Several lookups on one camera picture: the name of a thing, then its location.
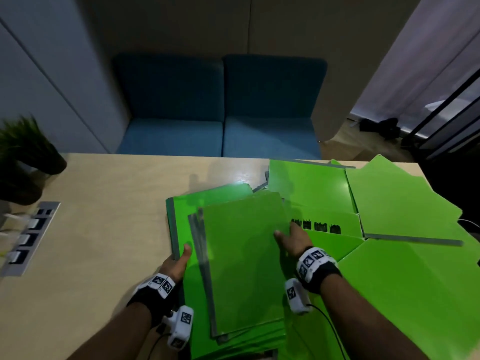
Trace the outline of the person's right hand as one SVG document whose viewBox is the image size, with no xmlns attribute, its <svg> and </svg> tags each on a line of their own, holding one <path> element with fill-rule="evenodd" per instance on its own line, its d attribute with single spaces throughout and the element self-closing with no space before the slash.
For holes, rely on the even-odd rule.
<svg viewBox="0 0 480 360">
<path fill-rule="evenodd" d="M 286 235 L 290 236 L 290 248 L 279 248 L 292 258 L 298 260 L 307 249 L 313 247 L 307 232 L 293 221 L 290 222 L 289 233 Z"/>
</svg>

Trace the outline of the stack of green folders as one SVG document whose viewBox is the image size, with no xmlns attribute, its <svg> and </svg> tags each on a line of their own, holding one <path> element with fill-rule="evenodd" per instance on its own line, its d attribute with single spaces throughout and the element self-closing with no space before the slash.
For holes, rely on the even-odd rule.
<svg viewBox="0 0 480 360">
<path fill-rule="evenodd" d="M 259 196 L 268 193 L 266 188 L 252 189 L 247 183 L 229 184 L 196 193 L 170 197 L 165 201 L 170 242 L 175 259 L 178 259 L 185 243 L 194 246 L 188 217 L 198 208 Z M 261 324 L 256 328 L 229 335 L 220 343 L 210 334 L 208 299 L 204 288 L 199 250 L 193 248 L 183 285 L 179 291 L 179 305 L 194 310 L 193 329 L 189 344 L 178 354 L 178 360 L 217 360 L 234 356 L 259 355 L 275 351 L 285 343 L 286 329 L 283 316 L 279 320 Z"/>
</svg>

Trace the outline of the green folder with grey spine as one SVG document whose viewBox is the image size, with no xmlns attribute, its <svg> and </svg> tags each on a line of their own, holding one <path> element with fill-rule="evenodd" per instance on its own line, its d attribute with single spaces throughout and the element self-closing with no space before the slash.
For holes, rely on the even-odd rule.
<svg viewBox="0 0 480 360">
<path fill-rule="evenodd" d="M 207 296 L 211 336 L 243 334 L 284 319 L 281 250 L 289 220 L 278 192 L 200 207 L 188 216 Z"/>
</svg>

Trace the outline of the person's right forearm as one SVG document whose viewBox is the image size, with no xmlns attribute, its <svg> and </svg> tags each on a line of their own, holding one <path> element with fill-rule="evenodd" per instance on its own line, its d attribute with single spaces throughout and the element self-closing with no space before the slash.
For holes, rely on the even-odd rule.
<svg viewBox="0 0 480 360">
<path fill-rule="evenodd" d="M 338 274 L 322 281 L 320 295 L 350 360 L 429 360 Z"/>
</svg>

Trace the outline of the person's left forearm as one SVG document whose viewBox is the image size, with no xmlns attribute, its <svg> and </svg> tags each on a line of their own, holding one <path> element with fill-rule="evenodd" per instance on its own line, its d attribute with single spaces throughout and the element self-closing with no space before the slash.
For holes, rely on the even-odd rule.
<svg viewBox="0 0 480 360">
<path fill-rule="evenodd" d="M 135 360 L 151 329 L 151 311 L 143 303 L 132 303 L 66 360 Z"/>
</svg>

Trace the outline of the black right wristband with markers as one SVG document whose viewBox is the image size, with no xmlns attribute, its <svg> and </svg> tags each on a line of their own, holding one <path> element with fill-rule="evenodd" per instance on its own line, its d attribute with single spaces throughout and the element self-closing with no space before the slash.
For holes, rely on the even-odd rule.
<svg viewBox="0 0 480 360">
<path fill-rule="evenodd" d="M 343 277 L 336 260 L 322 248 L 313 246 L 306 247 L 299 256 L 295 271 L 303 288 L 316 295 L 321 294 L 321 285 L 327 277 Z"/>
</svg>

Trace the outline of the black wristband with markers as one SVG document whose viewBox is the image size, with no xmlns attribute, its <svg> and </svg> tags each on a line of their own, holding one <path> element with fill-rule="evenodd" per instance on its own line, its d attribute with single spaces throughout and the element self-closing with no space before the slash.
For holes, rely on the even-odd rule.
<svg viewBox="0 0 480 360">
<path fill-rule="evenodd" d="M 158 272 L 135 288 L 126 307 L 133 303 L 143 304 L 150 312 L 151 328 L 155 328 L 173 310 L 177 292 L 176 282 L 170 276 Z"/>
<path fill-rule="evenodd" d="M 303 288 L 316 295 L 321 294 L 321 285 L 327 277 L 343 277 L 336 260 L 322 248 L 313 246 L 306 247 L 299 256 L 295 271 Z"/>
</svg>

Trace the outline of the black left wristband with markers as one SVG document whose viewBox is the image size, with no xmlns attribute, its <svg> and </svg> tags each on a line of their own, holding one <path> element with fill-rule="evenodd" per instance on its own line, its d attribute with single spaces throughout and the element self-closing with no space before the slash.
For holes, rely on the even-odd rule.
<svg viewBox="0 0 480 360">
<path fill-rule="evenodd" d="M 126 307 L 133 303 L 143 304 L 150 312 L 151 328 L 155 328 L 173 310 L 177 292 L 176 282 L 170 276 L 158 272 L 135 288 Z"/>
</svg>

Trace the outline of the spread of loose green folders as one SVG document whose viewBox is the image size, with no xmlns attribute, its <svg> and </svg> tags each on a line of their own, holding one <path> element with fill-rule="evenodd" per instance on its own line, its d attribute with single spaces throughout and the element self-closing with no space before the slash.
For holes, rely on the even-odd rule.
<svg viewBox="0 0 480 360">
<path fill-rule="evenodd" d="M 363 167 L 270 159 L 267 188 L 344 278 L 431 360 L 480 345 L 480 243 L 462 211 L 377 155 Z"/>
</svg>

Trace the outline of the blue two-seat sofa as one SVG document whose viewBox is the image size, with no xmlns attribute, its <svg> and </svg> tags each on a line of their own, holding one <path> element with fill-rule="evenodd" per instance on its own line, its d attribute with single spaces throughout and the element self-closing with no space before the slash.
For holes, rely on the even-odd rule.
<svg viewBox="0 0 480 360">
<path fill-rule="evenodd" d="M 321 159 L 321 58 L 121 53 L 112 67 L 132 115 L 118 154 Z"/>
</svg>

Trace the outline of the black object on floor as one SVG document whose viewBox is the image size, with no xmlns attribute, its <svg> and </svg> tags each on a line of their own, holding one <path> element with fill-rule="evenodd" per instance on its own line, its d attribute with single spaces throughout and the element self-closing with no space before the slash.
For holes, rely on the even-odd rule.
<svg viewBox="0 0 480 360">
<path fill-rule="evenodd" d="M 384 140 L 390 141 L 400 137 L 401 129 L 398 126 L 399 119 L 396 117 L 375 122 L 369 119 L 363 119 L 358 123 L 359 131 L 378 133 Z"/>
</svg>

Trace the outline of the grey table socket panel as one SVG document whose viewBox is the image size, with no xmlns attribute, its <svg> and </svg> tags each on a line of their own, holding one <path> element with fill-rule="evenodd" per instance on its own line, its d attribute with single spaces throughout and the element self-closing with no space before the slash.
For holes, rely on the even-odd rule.
<svg viewBox="0 0 480 360">
<path fill-rule="evenodd" d="M 26 272 L 60 205 L 60 201 L 41 201 L 32 213 L 2 214 L 2 218 L 17 221 L 20 229 L 0 229 L 0 238 L 7 238 L 13 244 L 9 251 L 0 252 L 3 258 L 0 278 L 20 277 Z"/>
</svg>

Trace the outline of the potted green plant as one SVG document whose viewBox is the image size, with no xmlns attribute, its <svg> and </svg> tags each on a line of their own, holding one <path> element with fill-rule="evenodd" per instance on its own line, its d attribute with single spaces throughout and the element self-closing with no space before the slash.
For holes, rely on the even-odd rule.
<svg viewBox="0 0 480 360">
<path fill-rule="evenodd" d="M 43 193 L 23 166 L 53 176 L 67 168 L 67 161 L 40 129 L 33 115 L 0 123 L 0 200 L 28 206 Z"/>
</svg>

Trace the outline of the pale curtain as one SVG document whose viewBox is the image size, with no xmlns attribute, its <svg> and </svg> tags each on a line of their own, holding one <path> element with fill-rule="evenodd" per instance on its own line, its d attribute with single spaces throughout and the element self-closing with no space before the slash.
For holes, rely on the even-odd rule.
<svg viewBox="0 0 480 360">
<path fill-rule="evenodd" d="M 480 69 L 480 0 L 421 0 L 349 119 L 410 133 Z"/>
</svg>

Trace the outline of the black metal frame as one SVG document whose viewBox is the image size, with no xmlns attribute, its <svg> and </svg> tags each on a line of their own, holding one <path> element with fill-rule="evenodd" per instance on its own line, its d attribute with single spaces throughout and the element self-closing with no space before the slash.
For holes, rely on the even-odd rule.
<svg viewBox="0 0 480 360">
<path fill-rule="evenodd" d="M 480 143 L 480 67 L 401 140 L 416 160 L 432 161 Z"/>
</svg>

